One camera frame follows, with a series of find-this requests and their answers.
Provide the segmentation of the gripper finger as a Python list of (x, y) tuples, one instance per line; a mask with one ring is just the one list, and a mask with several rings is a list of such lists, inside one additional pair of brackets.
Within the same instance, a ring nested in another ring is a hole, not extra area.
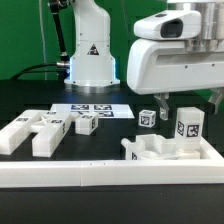
[(211, 96), (206, 103), (207, 112), (211, 115), (218, 113), (219, 105), (224, 100), (224, 87), (213, 88)]
[(168, 93), (157, 93), (154, 95), (156, 102), (160, 108), (160, 118), (162, 120), (167, 120), (169, 118), (169, 106), (167, 100), (169, 99)]

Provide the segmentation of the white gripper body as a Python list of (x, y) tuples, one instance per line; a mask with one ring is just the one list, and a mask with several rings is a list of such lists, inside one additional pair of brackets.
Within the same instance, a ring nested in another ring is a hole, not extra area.
[(184, 41), (139, 39), (129, 52), (127, 84), (140, 95), (224, 87), (224, 41), (215, 52), (193, 53)]

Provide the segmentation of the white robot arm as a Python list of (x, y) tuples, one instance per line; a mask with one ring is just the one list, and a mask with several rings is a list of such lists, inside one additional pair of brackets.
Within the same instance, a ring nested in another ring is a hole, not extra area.
[[(110, 53), (110, 16), (94, 0), (70, 0), (76, 51), (65, 83), (83, 92), (117, 84)], [(210, 89), (210, 111), (224, 100), (224, 0), (167, 0), (167, 9), (134, 24), (127, 84), (152, 94), (168, 118), (171, 92)]]

